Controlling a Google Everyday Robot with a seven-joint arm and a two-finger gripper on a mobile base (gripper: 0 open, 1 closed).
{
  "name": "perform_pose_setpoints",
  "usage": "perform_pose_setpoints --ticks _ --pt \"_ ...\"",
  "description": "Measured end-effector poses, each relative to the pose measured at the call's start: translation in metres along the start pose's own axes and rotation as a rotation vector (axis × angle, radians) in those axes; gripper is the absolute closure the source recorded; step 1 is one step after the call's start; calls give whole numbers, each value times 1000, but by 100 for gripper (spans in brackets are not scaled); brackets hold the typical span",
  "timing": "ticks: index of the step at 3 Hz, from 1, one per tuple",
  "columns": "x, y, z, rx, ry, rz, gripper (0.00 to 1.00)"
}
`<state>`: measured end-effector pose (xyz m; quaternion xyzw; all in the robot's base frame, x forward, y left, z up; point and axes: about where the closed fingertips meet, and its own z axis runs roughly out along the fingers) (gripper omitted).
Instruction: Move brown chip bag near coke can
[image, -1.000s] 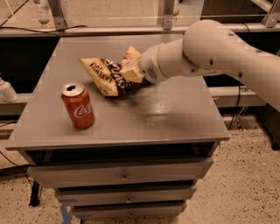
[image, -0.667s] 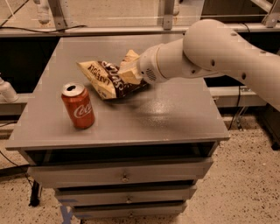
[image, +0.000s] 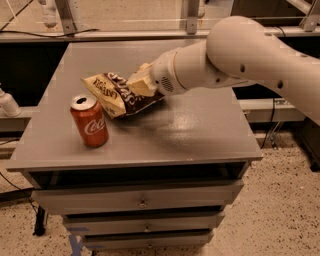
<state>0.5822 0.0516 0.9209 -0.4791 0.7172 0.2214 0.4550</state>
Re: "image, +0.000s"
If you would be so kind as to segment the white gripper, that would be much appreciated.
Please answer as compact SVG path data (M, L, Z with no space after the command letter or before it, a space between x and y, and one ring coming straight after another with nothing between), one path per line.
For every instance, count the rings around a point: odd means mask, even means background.
M179 83L175 73L175 56L178 48L163 53L152 65L143 63L127 81L134 94L152 97L158 90L163 95L178 95L186 92L186 89Z

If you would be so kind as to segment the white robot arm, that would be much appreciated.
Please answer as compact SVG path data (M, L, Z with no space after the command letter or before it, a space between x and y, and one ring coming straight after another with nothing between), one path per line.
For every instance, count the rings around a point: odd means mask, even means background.
M163 53L127 81L132 92L148 97L253 84L272 90L320 124L320 60L246 17L219 21L206 40Z

